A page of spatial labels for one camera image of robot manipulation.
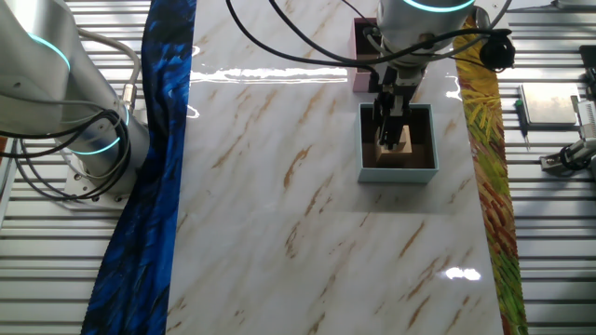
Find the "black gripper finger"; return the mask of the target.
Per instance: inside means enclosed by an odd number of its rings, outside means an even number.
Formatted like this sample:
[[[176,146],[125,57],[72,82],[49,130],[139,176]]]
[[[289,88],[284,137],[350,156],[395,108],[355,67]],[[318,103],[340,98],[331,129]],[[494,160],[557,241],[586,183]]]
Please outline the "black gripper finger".
[[[400,143],[400,137],[405,124],[405,116],[402,109],[394,109],[389,116],[389,140],[390,149],[396,149]]]
[[[386,143],[386,121],[390,116],[390,96],[380,92],[373,102],[373,122],[377,125],[377,144],[383,146]]]

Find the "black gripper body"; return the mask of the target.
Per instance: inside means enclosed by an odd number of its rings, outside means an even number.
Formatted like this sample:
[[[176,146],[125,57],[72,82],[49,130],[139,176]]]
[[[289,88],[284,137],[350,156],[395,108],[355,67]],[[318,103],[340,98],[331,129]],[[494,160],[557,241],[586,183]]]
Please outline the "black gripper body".
[[[410,100],[422,80],[419,67],[388,65],[383,77],[376,71],[370,75],[370,92],[376,95],[373,102],[373,118],[402,116],[409,109]]]

